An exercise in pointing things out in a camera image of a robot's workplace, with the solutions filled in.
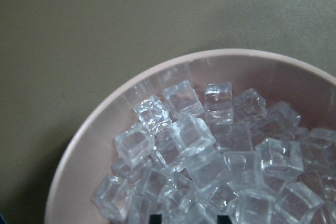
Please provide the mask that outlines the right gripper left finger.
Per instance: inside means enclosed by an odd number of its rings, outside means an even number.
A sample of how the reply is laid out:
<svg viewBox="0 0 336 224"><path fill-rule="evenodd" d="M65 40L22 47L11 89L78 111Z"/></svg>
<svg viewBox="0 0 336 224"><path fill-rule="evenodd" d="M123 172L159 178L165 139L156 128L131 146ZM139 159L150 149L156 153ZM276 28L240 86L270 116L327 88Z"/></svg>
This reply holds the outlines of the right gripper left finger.
<svg viewBox="0 0 336 224"><path fill-rule="evenodd" d="M162 224L162 215L161 214L150 215L149 224Z"/></svg>

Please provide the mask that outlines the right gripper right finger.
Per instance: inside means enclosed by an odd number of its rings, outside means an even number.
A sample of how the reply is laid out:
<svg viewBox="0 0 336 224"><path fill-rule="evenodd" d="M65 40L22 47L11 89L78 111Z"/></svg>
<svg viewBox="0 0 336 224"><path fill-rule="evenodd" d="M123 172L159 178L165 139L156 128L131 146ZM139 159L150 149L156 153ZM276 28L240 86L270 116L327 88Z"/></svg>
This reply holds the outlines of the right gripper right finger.
<svg viewBox="0 0 336 224"><path fill-rule="evenodd" d="M229 216L228 215L218 215L217 224L229 224Z"/></svg>

